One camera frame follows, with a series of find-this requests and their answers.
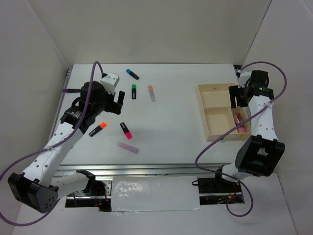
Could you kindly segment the pastel orange cap highlighter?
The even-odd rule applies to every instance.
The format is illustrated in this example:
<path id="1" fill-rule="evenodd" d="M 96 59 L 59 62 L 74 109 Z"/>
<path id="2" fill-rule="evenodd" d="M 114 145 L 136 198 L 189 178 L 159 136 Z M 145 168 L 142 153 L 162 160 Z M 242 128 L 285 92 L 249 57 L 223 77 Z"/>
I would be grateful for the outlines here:
<path id="1" fill-rule="evenodd" d="M 148 90 L 149 90 L 151 101 L 155 102 L 156 101 L 156 97 L 155 97 L 155 94 L 154 94 L 153 87 L 151 85 L 149 85 L 148 86 Z"/>

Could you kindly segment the pastel lilac highlighter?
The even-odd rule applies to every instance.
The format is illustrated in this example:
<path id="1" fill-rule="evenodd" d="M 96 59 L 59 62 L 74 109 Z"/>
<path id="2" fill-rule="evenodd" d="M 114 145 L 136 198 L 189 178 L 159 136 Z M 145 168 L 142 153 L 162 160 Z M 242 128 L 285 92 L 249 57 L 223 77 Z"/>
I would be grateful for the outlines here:
<path id="1" fill-rule="evenodd" d="M 125 150 L 128 150 L 128 151 L 131 151 L 133 153 L 138 153 L 138 148 L 134 147 L 134 146 L 131 146 L 131 145 L 128 145 L 126 143 L 123 143 L 123 142 L 117 142 L 116 145 L 120 148 L 123 148 Z"/>

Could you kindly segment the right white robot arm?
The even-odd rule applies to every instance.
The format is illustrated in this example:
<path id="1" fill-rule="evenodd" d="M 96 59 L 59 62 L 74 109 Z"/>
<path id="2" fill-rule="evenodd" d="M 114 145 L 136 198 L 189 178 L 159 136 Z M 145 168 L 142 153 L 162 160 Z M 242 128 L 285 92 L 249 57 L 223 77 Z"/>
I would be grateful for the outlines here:
<path id="1" fill-rule="evenodd" d="M 268 73 L 254 70 L 244 87 L 228 88 L 231 107 L 248 107 L 253 119 L 250 137 L 238 151 L 235 162 L 223 166 L 222 175 L 213 181 L 219 192 L 226 191 L 230 182 L 250 176 L 270 176 L 285 151 L 285 144 L 278 140 L 274 130 L 271 103 L 274 94 L 268 85 Z"/>

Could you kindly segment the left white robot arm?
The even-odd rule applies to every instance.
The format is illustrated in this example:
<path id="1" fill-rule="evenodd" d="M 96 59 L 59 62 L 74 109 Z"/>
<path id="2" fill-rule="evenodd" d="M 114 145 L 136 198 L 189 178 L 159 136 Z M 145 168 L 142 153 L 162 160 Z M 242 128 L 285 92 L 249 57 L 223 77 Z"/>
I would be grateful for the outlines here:
<path id="1" fill-rule="evenodd" d="M 102 111 L 119 115 L 125 93 L 120 91 L 118 100 L 96 81 L 87 82 L 81 88 L 80 97 L 68 108 L 45 150 L 22 173 L 12 173 L 9 187 L 19 202 L 40 213 L 46 213 L 57 200 L 76 191 L 92 195 L 101 183 L 92 173 L 79 169 L 69 176 L 55 180 L 54 174 L 68 152 L 74 147 L 95 118 Z"/>

